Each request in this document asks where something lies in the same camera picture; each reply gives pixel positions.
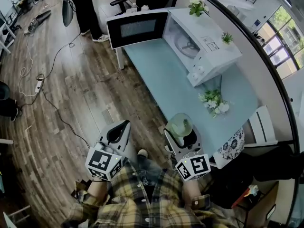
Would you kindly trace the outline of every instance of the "sleeve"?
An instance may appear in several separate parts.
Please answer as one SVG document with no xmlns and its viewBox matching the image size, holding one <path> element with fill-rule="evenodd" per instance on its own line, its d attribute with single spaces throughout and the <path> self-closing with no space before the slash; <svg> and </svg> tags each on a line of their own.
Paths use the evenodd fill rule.
<svg viewBox="0 0 304 228">
<path fill-rule="evenodd" d="M 227 220 L 223 212 L 210 207 L 209 194 L 195 197 L 192 200 L 192 211 L 196 217 L 206 225 L 212 228 L 236 228 L 234 224 Z"/>
<path fill-rule="evenodd" d="M 89 220 L 89 225 L 96 221 L 97 213 L 100 207 L 104 206 L 109 200 L 107 195 L 104 201 L 99 201 L 91 196 L 85 186 L 79 182 L 76 183 L 75 197 L 78 203 L 75 203 L 71 208 L 67 219 L 61 224 L 63 228 L 74 228 Z"/>
</svg>

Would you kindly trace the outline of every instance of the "microwave window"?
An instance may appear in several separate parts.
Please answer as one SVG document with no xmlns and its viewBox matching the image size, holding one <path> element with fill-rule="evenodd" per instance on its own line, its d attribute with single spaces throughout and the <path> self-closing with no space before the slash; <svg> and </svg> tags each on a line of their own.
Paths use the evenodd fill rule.
<svg viewBox="0 0 304 228">
<path fill-rule="evenodd" d="M 122 38 L 153 32 L 155 30 L 155 23 L 156 23 L 156 19 L 123 24 L 120 26 L 120 32 L 122 34 Z"/>
</svg>

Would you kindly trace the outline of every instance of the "black pants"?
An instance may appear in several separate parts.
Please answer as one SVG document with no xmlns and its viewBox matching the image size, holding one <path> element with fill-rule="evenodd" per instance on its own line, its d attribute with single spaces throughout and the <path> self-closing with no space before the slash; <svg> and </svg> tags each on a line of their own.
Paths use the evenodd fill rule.
<svg viewBox="0 0 304 228">
<path fill-rule="evenodd" d="M 93 39 L 102 36 L 101 29 L 98 25 L 97 16 L 93 7 L 92 0 L 72 0 L 76 8 L 77 21 L 80 32 L 91 31 Z"/>
<path fill-rule="evenodd" d="M 0 115 L 14 117 L 17 114 L 17 104 L 15 100 L 8 98 L 5 101 L 0 101 Z"/>
</svg>

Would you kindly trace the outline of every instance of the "power strip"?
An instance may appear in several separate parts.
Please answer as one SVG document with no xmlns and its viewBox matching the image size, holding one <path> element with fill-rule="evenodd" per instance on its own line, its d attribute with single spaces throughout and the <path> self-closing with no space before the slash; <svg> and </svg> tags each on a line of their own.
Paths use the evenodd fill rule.
<svg viewBox="0 0 304 228">
<path fill-rule="evenodd" d="M 36 84 L 36 88 L 35 88 L 35 92 L 38 94 L 40 89 L 41 89 L 41 85 L 43 84 L 43 78 L 39 78 L 38 82 Z"/>
</svg>

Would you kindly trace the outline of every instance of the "yellow plaid shirt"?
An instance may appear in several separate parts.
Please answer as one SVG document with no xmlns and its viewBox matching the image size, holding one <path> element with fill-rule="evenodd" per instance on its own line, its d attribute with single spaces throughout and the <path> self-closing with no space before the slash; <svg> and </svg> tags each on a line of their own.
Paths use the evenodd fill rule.
<svg viewBox="0 0 304 228">
<path fill-rule="evenodd" d="M 209 195 L 192 200 L 185 208 L 183 182 L 176 171 L 163 169 L 149 202 L 135 168 L 127 161 L 111 183 L 108 196 L 100 203 L 86 191 L 76 188 L 79 203 L 74 204 L 63 227 L 234 227 L 219 210 L 210 208 Z"/>
</svg>

